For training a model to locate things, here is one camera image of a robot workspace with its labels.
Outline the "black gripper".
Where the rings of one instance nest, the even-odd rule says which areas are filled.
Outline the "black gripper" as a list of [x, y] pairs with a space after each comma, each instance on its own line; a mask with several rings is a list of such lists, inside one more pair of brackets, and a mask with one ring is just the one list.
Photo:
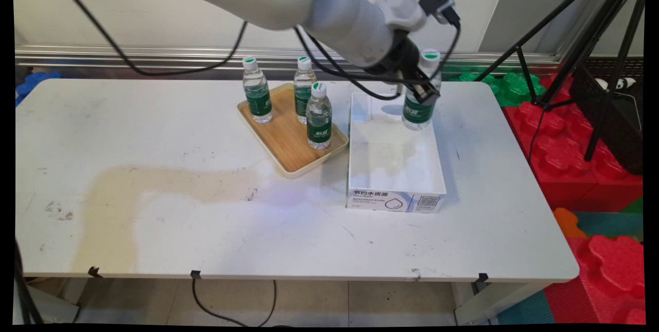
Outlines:
[[412, 84], [412, 100], [422, 105], [434, 105], [441, 97], [441, 74], [435, 70], [419, 69], [419, 49], [406, 33], [395, 33], [389, 52], [370, 67], [367, 73], [376, 77], [404, 80], [425, 80], [426, 83]]

